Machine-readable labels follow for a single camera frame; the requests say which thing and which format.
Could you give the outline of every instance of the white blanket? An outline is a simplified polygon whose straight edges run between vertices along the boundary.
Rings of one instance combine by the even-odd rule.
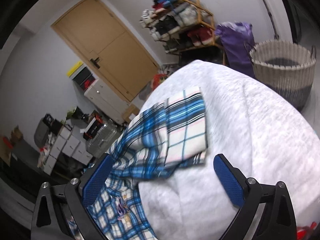
[[[319,222],[320,140],[301,114],[258,81],[199,60],[170,76],[141,111],[192,86],[201,87],[206,106],[206,164],[177,170],[167,180],[139,183],[143,208],[157,238],[221,237],[237,209],[213,170],[218,153],[260,183],[284,181],[297,225]]]

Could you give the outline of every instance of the blue gripper pad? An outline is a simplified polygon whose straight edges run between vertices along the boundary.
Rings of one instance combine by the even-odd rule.
[[[94,174],[89,179],[88,183],[84,186],[82,205],[87,207],[92,205],[100,194],[106,179],[108,178],[113,166],[113,161],[110,155],[107,155],[101,162],[100,166],[96,169]]]
[[[213,159],[213,169],[216,172],[224,190],[228,194],[233,205],[241,208],[244,204],[243,190],[224,161],[216,155]]]

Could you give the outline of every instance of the metal screw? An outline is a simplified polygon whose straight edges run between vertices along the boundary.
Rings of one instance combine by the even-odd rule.
[[[278,182],[279,187],[285,188],[285,184],[282,181]]]
[[[248,178],[248,183],[249,184],[255,184],[256,180],[254,178]]]
[[[72,185],[75,185],[75,184],[77,184],[79,182],[79,179],[77,179],[77,178],[73,178],[72,180],[70,180],[70,183],[72,184]]]
[[[48,186],[49,186],[49,182],[44,182],[42,183],[41,188],[46,188]]]

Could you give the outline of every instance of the plaid shirt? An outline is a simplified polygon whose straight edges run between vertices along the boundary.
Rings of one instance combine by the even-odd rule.
[[[204,162],[205,107],[198,87],[186,89],[135,117],[108,154],[113,170],[88,207],[109,240],[154,239],[138,180],[168,178],[176,168]]]

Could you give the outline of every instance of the shoe rack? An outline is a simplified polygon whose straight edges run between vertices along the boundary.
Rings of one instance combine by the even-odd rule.
[[[213,13],[202,7],[201,4],[200,4],[200,0],[195,0],[195,2],[192,1],[192,0],[178,0],[177,2],[174,3],[173,7],[175,8],[175,7],[177,7],[178,5],[180,5],[181,3],[184,3],[184,2],[192,4],[197,8],[198,18],[197,18],[197,22],[195,24],[193,24],[191,26],[187,26],[187,27],[181,28],[179,31],[177,31],[177,33],[184,33],[186,31],[192,29],[196,25],[206,26],[206,27],[210,28],[211,31],[212,31],[212,43],[209,43],[207,45],[200,45],[200,46],[197,46],[197,47],[190,47],[190,48],[187,48],[187,49],[177,50],[175,52],[169,52],[169,54],[179,55],[180,52],[187,51],[187,50],[193,50],[193,49],[200,49],[200,48],[205,48],[205,47],[210,47],[210,46],[216,46],[219,49],[221,49],[222,52],[223,52],[223,54],[222,54],[223,55],[222,56],[222,64],[225,65],[226,64],[226,53],[225,53],[225,50],[224,50],[223,46],[221,46],[220,44],[216,43],[217,37],[214,34],[215,27],[214,27]],[[169,13],[171,10],[172,10],[172,8],[169,8],[169,9],[167,9],[167,10],[165,10],[165,11],[163,11],[163,12],[157,14],[157,15],[155,15],[153,19],[157,20],[157,19],[161,18],[162,16],[166,15],[167,13]],[[207,14],[209,14],[210,24],[203,21],[203,17],[202,17],[201,11],[205,11]]]

